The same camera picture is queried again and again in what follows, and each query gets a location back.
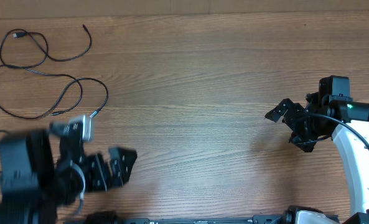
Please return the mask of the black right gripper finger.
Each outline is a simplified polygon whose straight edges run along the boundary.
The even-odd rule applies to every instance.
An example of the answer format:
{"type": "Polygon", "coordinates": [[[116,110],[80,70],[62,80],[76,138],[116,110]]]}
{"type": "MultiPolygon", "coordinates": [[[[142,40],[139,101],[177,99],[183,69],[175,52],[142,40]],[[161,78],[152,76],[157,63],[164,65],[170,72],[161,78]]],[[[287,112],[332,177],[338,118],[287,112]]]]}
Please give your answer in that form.
{"type": "Polygon", "coordinates": [[[265,118],[275,123],[284,116],[288,110],[294,108],[295,103],[289,98],[283,99],[274,109],[265,114],[265,118]]]}
{"type": "Polygon", "coordinates": [[[304,152],[312,152],[314,150],[314,146],[317,143],[317,140],[302,139],[298,135],[292,135],[289,138],[289,143],[292,143],[304,152]]]}

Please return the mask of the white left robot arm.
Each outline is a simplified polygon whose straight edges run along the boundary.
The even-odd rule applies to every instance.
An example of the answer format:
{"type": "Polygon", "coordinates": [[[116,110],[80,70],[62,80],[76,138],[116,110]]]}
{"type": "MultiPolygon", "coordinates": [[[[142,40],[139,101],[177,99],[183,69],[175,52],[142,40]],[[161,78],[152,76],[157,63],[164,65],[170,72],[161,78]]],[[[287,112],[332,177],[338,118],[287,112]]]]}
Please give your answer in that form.
{"type": "Polygon", "coordinates": [[[7,133],[0,140],[0,223],[56,223],[57,209],[75,201],[81,212],[87,192],[107,192],[130,178],[138,157],[111,147],[86,155],[85,123],[51,123],[47,129],[7,133]]]}

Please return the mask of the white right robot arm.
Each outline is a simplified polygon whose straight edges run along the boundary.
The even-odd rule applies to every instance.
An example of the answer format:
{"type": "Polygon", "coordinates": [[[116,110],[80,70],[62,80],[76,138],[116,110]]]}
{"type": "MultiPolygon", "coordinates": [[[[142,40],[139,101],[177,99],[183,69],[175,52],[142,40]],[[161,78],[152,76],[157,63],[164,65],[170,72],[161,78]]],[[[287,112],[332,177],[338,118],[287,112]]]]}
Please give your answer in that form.
{"type": "Polygon", "coordinates": [[[283,99],[265,118],[282,121],[292,131],[289,142],[304,152],[328,138],[335,144],[347,180],[350,216],[347,223],[369,223],[369,104],[353,100],[347,77],[320,79],[319,90],[306,95],[302,107],[283,99]]]}

